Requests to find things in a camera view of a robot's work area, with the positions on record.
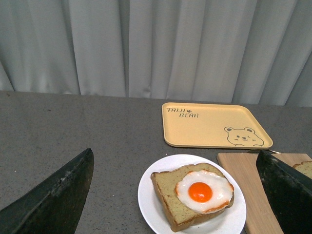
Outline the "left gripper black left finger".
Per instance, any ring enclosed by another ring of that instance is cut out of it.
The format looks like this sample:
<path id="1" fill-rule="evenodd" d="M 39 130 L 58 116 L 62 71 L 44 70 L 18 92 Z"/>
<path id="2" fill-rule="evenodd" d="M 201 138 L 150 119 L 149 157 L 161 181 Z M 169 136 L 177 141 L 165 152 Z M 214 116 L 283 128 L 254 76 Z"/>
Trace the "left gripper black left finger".
<path id="1" fill-rule="evenodd" d="M 2 234 L 73 234 L 94 171 L 90 148 L 0 212 Z"/>

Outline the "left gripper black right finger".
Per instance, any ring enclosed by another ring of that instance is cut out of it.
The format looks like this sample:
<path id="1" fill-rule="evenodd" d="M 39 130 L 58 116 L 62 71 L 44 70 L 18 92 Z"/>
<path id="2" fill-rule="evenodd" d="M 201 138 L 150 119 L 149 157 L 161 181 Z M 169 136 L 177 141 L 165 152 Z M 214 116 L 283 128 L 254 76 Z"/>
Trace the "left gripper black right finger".
<path id="1" fill-rule="evenodd" d="M 312 179 L 266 151 L 256 167 L 270 207 L 285 234 L 312 232 Z"/>

